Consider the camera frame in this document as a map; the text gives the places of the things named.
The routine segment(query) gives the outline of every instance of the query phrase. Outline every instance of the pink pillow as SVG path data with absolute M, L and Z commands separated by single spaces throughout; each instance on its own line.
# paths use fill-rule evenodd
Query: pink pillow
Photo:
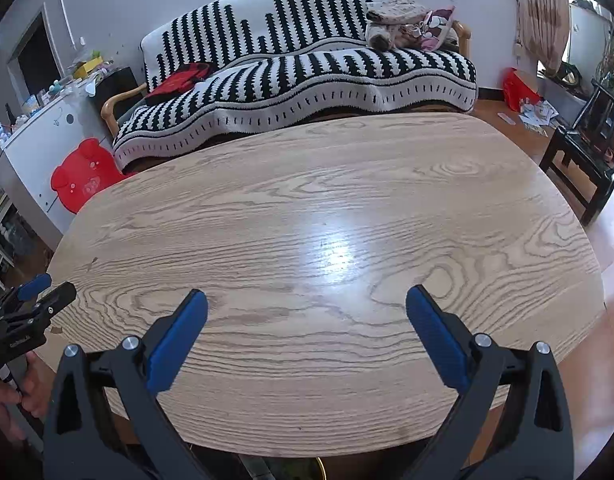
M 442 46 L 447 38 L 447 34 L 449 34 L 449 30 L 452 28 L 453 11 L 455 8 L 455 6 L 451 6 L 448 9 L 432 10 L 427 13 L 420 24 L 422 50 L 432 52 Z

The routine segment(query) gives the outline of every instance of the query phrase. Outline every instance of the sofa backrest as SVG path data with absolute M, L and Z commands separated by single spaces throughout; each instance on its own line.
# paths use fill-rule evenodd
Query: sofa backrest
M 290 52 L 365 45 L 365 1 L 217 0 L 207 4 L 143 38 L 140 46 L 149 91 L 190 62 L 212 62 L 221 70 Z

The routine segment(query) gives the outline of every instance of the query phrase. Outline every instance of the white dresser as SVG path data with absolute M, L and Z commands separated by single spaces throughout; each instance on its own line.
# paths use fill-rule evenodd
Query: white dresser
M 43 108 L 14 133 L 0 153 L 0 187 L 52 250 L 74 218 L 51 187 L 53 170 L 84 139 L 95 137 L 111 150 L 109 130 L 85 93 L 85 84 Z

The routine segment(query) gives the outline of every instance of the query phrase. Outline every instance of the silver bolt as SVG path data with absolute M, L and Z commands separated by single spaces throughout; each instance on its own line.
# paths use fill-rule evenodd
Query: silver bolt
M 476 344 L 488 348 L 491 346 L 491 338 L 487 334 L 476 334 Z
M 543 341 L 538 341 L 536 343 L 536 350 L 541 354 L 548 354 L 549 352 L 551 352 L 551 348 L 549 348 L 549 345 Z
M 67 345 L 65 348 L 65 355 L 67 357 L 74 357 L 78 353 L 78 347 L 76 345 Z
M 135 335 L 130 335 L 122 340 L 122 348 L 125 350 L 133 350 L 138 346 L 138 338 Z

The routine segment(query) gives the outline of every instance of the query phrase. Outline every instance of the blue gripper pad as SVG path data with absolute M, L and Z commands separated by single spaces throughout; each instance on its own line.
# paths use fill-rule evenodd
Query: blue gripper pad
M 196 292 L 151 353 L 147 362 L 147 389 L 152 395 L 171 388 L 200 330 L 207 322 L 209 304 Z
M 444 385 L 462 394 L 470 383 L 467 356 L 443 323 L 440 308 L 434 308 L 418 287 L 407 293 L 407 317 Z
M 50 286 L 52 286 L 52 277 L 47 273 L 38 274 L 34 279 L 26 282 L 24 285 L 20 285 L 20 288 L 18 288 L 18 300 L 29 301 Z

